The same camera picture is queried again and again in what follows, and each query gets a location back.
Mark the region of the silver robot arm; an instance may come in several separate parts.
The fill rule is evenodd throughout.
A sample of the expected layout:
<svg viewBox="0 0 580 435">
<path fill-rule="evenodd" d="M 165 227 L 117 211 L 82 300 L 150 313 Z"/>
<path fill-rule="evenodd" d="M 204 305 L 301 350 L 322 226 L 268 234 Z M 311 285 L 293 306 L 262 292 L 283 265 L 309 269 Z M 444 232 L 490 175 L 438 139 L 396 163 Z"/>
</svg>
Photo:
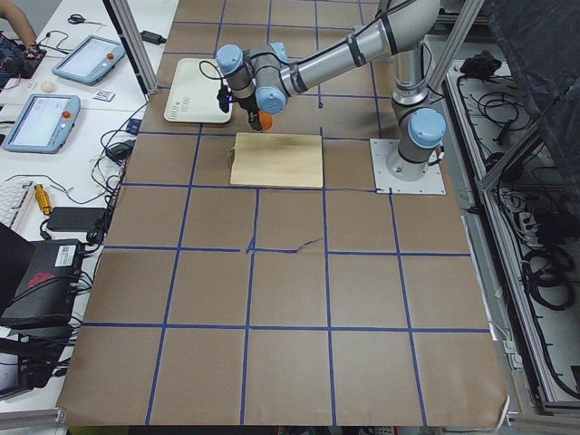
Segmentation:
<svg viewBox="0 0 580 435">
<path fill-rule="evenodd" d="M 391 106 L 403 140 L 418 138 L 411 130 L 416 113 L 429 111 L 430 89 L 422 70 L 424 36 L 435 24 L 437 1 L 381 1 L 374 19 L 333 44 L 298 61 L 288 59 L 283 43 L 242 50 L 226 44 L 217 50 L 221 83 L 220 110 L 236 103 L 255 131 L 267 130 L 266 116 L 281 112 L 290 97 L 383 56 L 396 63 Z"/>
</svg>

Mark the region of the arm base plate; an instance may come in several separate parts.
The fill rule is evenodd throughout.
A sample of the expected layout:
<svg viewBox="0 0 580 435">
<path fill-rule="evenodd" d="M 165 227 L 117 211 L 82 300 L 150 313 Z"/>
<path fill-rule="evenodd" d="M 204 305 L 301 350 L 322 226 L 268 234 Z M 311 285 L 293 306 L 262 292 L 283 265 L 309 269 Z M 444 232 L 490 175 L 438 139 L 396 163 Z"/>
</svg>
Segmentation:
<svg viewBox="0 0 580 435">
<path fill-rule="evenodd" d="M 393 195 L 445 195 L 437 151 L 433 150 L 426 162 L 409 163 L 399 155 L 399 142 L 370 140 L 375 190 Z"/>
</svg>

